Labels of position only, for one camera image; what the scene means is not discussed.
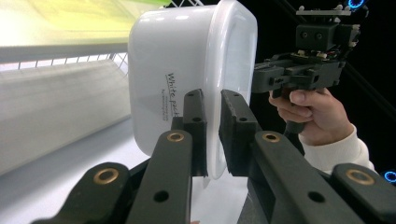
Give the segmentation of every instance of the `blue led light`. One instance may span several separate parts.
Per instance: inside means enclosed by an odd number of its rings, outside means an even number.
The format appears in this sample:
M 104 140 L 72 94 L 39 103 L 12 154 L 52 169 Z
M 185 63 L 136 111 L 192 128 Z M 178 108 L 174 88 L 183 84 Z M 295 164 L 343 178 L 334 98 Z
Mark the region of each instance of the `blue led light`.
M 396 183 L 396 173 L 392 171 L 387 171 L 384 173 L 384 177 L 390 183 Z
M 354 1 L 354 0 L 348 0 L 347 4 L 350 6 L 350 8 L 358 8 L 361 7 L 361 5 L 363 5 L 364 0 L 361 1 Z

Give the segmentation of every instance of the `white sleeve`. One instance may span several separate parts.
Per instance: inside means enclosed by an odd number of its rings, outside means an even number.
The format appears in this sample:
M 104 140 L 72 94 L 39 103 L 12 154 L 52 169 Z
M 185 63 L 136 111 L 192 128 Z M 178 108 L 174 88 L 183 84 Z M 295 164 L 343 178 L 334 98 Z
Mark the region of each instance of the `white sleeve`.
M 314 147 L 302 142 L 306 160 L 315 168 L 330 174 L 335 165 L 355 163 L 374 170 L 369 161 L 369 150 L 357 136 L 354 126 L 353 133 L 347 138 L 329 145 Z

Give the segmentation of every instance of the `white plastic container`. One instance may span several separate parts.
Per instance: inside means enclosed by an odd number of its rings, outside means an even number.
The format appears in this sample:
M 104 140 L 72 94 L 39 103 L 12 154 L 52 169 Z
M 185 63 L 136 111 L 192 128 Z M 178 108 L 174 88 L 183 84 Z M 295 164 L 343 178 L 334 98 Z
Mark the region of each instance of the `white plastic container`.
M 128 46 L 134 137 L 151 155 L 172 117 L 183 116 L 184 95 L 204 92 L 209 178 L 226 167 L 219 140 L 220 91 L 238 91 L 249 102 L 256 55 L 257 22 L 235 0 L 144 13 Z

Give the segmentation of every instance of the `human hand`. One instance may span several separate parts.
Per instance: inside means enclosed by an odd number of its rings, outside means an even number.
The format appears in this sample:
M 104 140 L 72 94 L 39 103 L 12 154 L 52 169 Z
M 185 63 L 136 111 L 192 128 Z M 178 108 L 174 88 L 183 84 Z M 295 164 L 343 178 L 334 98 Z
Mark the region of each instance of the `human hand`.
M 340 141 L 354 131 L 344 106 L 327 90 L 290 93 L 290 101 L 277 97 L 269 102 L 277 107 L 279 116 L 286 120 L 305 123 L 300 139 L 310 146 L 323 146 Z

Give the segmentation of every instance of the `black background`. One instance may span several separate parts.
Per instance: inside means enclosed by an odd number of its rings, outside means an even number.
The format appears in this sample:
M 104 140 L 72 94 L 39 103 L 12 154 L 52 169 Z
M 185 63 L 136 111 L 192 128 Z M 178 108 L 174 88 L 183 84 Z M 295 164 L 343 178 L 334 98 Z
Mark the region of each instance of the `black background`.
M 259 33 L 256 63 L 277 53 L 296 50 L 295 27 L 298 24 L 276 1 L 283 0 L 239 1 L 257 19 Z M 214 5 L 218 1 L 202 2 Z M 299 6 L 307 9 L 331 9 L 339 4 L 332 0 L 289 0 L 289 3 L 296 9 Z M 396 1 L 371 0 L 365 5 L 369 14 L 361 22 L 359 43 L 347 61 L 390 105 L 392 111 L 384 109 L 382 101 L 373 96 L 373 90 L 362 86 L 346 72 L 342 73 L 340 84 L 329 90 L 344 104 L 350 121 L 358 128 L 359 138 L 370 150 L 370 160 L 380 173 L 396 168 Z M 276 109 L 268 104 L 268 93 L 252 94 L 250 108 L 264 130 L 283 133 L 285 123 L 277 115 Z

